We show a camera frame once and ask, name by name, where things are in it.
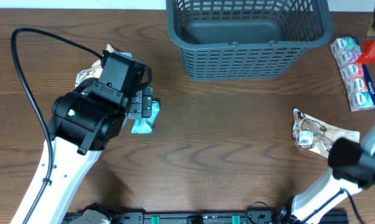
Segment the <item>tissue pack multipack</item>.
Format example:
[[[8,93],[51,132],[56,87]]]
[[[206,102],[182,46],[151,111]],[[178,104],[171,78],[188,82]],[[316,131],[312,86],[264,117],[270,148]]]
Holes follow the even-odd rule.
[[[356,37],[340,37],[330,45],[346,88],[351,111],[375,108],[375,87],[365,64],[359,63],[362,51]]]

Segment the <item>grey plastic basket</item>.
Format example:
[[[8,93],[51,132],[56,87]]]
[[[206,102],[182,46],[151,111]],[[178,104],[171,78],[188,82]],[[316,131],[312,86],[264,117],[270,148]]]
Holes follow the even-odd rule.
[[[166,0],[166,12],[197,81],[278,77],[333,35],[327,0]]]

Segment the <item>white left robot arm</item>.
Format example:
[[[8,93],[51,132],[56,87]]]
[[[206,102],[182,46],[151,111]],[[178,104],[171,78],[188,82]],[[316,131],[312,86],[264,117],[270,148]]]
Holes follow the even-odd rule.
[[[88,78],[55,101],[47,128],[49,139],[12,223],[60,223],[109,140],[118,136],[128,119],[151,115],[153,89],[149,85],[127,99],[137,113],[126,108],[116,110],[91,93],[94,87],[111,90],[97,78]]]

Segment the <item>beige nut snack bag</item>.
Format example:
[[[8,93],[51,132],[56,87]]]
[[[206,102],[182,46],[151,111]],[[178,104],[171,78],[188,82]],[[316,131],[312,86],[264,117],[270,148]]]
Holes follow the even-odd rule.
[[[293,142],[304,151],[317,153],[328,158],[332,145],[339,138],[359,142],[360,132],[341,129],[316,119],[298,108],[293,109],[294,124],[292,128]]]

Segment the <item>orange capped snack tube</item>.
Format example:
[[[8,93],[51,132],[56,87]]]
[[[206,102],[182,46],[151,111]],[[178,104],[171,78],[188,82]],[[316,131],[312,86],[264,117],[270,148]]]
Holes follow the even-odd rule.
[[[375,30],[370,30],[368,32],[362,54],[357,59],[357,62],[362,64],[375,63]]]

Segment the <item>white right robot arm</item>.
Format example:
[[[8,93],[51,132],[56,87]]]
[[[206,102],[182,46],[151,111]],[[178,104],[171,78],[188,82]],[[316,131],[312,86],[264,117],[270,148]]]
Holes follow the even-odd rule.
[[[332,145],[328,170],[307,190],[293,197],[295,223],[319,223],[346,198],[375,185],[375,125],[360,143],[339,138]]]

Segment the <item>teal wet wipes pack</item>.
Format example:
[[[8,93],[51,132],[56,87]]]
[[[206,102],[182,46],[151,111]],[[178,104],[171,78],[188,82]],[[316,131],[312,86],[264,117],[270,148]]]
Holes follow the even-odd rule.
[[[152,102],[152,112],[149,118],[141,118],[136,120],[132,129],[132,134],[150,134],[153,131],[153,125],[157,115],[160,112],[160,104],[158,101]]]

